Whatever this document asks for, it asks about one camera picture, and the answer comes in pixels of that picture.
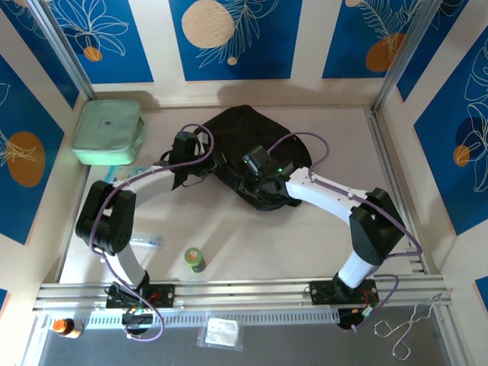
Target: orange bottle cap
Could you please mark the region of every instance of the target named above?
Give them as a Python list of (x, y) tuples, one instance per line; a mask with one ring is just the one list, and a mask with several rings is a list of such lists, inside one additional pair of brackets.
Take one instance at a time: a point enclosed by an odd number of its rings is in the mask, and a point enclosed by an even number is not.
[(53, 330), (56, 333), (63, 333), (68, 328), (68, 323), (64, 319), (58, 319), (53, 324)]

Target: small clear bag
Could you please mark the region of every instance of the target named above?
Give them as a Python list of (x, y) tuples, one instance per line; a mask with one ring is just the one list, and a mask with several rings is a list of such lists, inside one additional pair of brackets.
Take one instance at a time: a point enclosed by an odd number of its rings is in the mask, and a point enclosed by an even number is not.
[(243, 350), (242, 331), (240, 321), (222, 319), (218, 315), (206, 313), (198, 333), (197, 346), (241, 352)]

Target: black bag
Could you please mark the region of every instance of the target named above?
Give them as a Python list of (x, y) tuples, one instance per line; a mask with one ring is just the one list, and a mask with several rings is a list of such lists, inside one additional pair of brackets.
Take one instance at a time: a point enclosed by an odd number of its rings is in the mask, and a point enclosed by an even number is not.
[[(270, 211), (285, 204), (297, 206), (299, 200), (277, 197), (272, 202), (262, 201), (238, 190), (241, 181), (249, 173), (242, 158), (255, 147), (261, 145), (269, 149), (289, 130), (258, 113), (248, 105), (229, 108), (204, 124), (213, 134), (214, 156), (222, 156), (215, 175), (229, 188), (235, 191), (256, 210)], [(298, 165), (310, 167), (312, 160), (305, 145), (294, 136), (284, 140), (271, 152), (271, 156), (280, 164), (291, 160)]]

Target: mint green case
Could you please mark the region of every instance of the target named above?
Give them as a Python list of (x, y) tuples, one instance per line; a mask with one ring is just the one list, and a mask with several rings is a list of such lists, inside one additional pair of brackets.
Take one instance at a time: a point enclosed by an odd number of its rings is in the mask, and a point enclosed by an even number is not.
[(146, 124), (137, 101), (89, 101), (71, 149), (86, 165), (125, 165), (136, 160)]

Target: small orange bottle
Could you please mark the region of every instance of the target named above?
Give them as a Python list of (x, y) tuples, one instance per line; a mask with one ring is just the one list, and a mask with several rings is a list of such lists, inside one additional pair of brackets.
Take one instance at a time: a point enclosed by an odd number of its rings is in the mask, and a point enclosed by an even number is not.
[(71, 318), (58, 319), (53, 324), (53, 331), (62, 337), (78, 338), (83, 332), (83, 323)]

